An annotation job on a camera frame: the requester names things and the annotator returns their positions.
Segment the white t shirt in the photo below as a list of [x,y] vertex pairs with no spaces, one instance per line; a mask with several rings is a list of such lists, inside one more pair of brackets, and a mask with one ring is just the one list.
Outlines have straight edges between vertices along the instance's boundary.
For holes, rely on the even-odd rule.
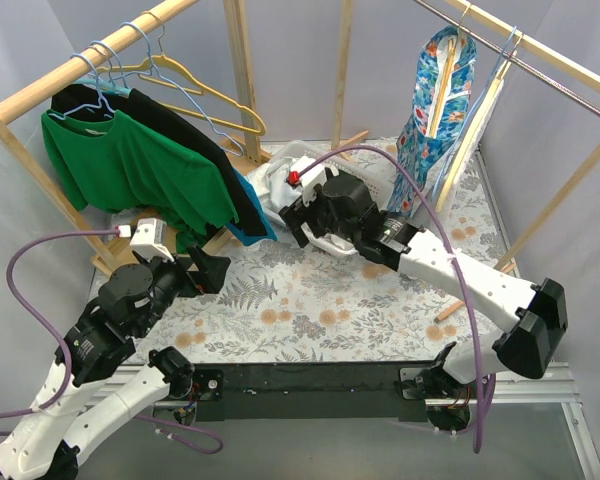
[[[265,216],[269,220],[279,225],[284,224],[279,211],[302,196],[300,192],[295,193],[294,189],[286,183],[289,173],[300,171],[313,161],[314,158],[307,155],[284,156],[261,165],[247,175],[247,180],[254,188]],[[307,223],[302,225],[302,231],[313,246],[335,257],[343,258],[357,254],[353,244],[334,234],[327,233],[316,238]]]

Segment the bright green t shirt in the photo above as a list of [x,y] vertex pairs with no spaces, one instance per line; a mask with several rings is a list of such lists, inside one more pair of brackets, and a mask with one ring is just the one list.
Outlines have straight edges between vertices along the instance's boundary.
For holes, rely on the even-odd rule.
[[118,111],[88,122],[49,109],[44,145],[67,199],[79,211],[152,207],[178,231],[178,249],[205,242],[209,227],[239,221],[219,169],[203,155]]

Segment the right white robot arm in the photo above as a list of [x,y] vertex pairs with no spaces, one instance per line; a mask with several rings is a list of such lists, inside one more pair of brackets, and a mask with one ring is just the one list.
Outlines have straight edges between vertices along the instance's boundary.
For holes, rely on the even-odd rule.
[[409,388],[423,395],[455,397],[480,377],[511,371],[527,379],[544,376],[567,327],[563,286],[534,284],[499,272],[460,252],[449,253],[431,231],[378,208],[359,178],[341,173],[279,212],[300,246],[333,234],[365,259],[426,281],[457,298],[468,295],[475,310],[497,327],[478,343],[451,342]]

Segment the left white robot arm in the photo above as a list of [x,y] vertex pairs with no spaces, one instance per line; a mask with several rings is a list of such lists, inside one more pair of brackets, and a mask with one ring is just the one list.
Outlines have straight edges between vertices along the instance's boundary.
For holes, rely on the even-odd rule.
[[197,247],[186,259],[138,259],[117,268],[64,338],[48,376],[25,415],[0,443],[5,479],[73,479],[116,430],[164,398],[217,399],[221,379],[196,372],[174,347],[153,350],[125,385],[88,408],[87,402],[135,352],[178,297],[217,294],[231,261]]

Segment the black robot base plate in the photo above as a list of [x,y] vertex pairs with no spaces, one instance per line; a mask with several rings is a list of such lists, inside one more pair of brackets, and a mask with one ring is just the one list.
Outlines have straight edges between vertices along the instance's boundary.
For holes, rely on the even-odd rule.
[[168,398],[199,422],[397,419],[429,415],[462,428],[475,383],[441,379],[422,362],[179,365],[161,362]]

